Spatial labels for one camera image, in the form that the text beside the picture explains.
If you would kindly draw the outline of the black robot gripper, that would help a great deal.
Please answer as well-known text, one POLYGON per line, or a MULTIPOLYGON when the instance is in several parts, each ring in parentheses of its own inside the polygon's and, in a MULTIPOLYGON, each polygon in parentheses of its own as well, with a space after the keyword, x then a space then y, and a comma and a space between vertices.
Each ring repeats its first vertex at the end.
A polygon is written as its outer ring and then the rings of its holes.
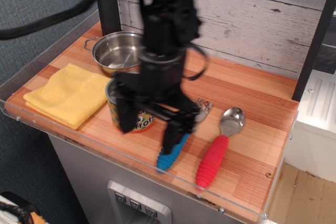
POLYGON ((140 110, 167 122, 163 153, 169 155, 182 137, 194 129, 199 109, 182 91, 185 53, 141 55, 140 72, 115 72, 117 110, 123 133, 133 131, 140 110))

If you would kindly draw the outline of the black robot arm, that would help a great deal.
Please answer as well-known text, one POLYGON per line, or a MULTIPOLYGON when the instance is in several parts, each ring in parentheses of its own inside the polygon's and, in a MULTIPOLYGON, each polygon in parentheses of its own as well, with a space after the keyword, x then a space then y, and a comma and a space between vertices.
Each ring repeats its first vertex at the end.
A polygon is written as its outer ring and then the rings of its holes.
POLYGON ((199 36, 194 0, 151 0, 142 3, 143 47, 139 73, 116 72, 117 109, 123 132, 135 126, 137 110, 167 122, 163 148, 169 154, 195 125, 199 108, 181 90, 186 50, 199 36))

